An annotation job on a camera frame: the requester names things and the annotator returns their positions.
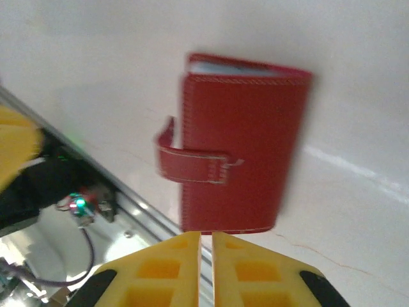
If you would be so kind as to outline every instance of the wallet strap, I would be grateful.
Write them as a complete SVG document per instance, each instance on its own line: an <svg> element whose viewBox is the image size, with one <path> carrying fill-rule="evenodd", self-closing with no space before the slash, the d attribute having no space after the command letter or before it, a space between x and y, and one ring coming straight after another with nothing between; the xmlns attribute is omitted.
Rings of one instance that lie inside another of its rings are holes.
<svg viewBox="0 0 409 307"><path fill-rule="evenodd" d="M220 152L177 149L171 147L174 118L157 137L160 174L172 181L225 184L228 177L229 156Z"/></svg>

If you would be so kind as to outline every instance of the red leather wallet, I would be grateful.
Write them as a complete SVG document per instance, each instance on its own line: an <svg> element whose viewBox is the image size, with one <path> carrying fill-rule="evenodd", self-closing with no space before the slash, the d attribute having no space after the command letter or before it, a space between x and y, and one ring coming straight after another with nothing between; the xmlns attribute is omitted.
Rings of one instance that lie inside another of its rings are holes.
<svg viewBox="0 0 409 307"><path fill-rule="evenodd" d="M227 72L190 71L196 63ZM160 174L181 183L181 228L267 231L279 211L312 75L207 54L191 54L188 67L182 148L172 147L174 118L156 138Z"/></svg>

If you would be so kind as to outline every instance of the black cable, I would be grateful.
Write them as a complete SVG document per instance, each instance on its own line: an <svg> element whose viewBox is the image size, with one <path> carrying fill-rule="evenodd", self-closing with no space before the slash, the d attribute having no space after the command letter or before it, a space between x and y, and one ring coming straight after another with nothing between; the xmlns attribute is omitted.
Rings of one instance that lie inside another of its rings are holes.
<svg viewBox="0 0 409 307"><path fill-rule="evenodd" d="M16 267L15 265L8 264L6 260L0 260L0 268L2 268L5 271L11 272L16 277L23 278L33 283L37 283L39 285L43 285L47 287L61 288L61 287L68 287L68 286L75 285L76 283L81 282L82 280L85 279L85 277L88 276L88 274L91 272L94 266L94 263L95 263L95 250L94 250L94 245L92 244L91 238L89 237L85 229L81 228L80 231L85 236L85 239L88 243L89 252L90 252L89 265L86 269L85 274L82 275L80 278L77 278L72 281L52 281L52 280L41 279L41 278L37 278L33 276L33 274L31 274L26 269L23 269L21 267Z"/></svg>

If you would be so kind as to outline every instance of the white table surface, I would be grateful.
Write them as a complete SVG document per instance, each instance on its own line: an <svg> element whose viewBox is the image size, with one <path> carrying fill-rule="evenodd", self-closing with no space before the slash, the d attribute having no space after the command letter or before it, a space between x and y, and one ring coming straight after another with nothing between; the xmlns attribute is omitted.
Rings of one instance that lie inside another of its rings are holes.
<svg viewBox="0 0 409 307"><path fill-rule="evenodd" d="M0 79L178 222L151 139L185 53L313 71L285 208L251 242L317 266L352 306L409 306L409 3L0 2Z"/></svg>

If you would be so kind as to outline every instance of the green led light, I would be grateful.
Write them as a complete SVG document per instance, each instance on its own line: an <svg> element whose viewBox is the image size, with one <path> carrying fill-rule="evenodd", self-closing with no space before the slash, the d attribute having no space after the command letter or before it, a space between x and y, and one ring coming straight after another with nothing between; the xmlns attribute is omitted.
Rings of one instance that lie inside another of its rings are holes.
<svg viewBox="0 0 409 307"><path fill-rule="evenodd" d="M79 200L75 201L75 204L76 204L78 207L82 207L82 206L85 205L85 200L83 200L82 198L80 198Z"/></svg>

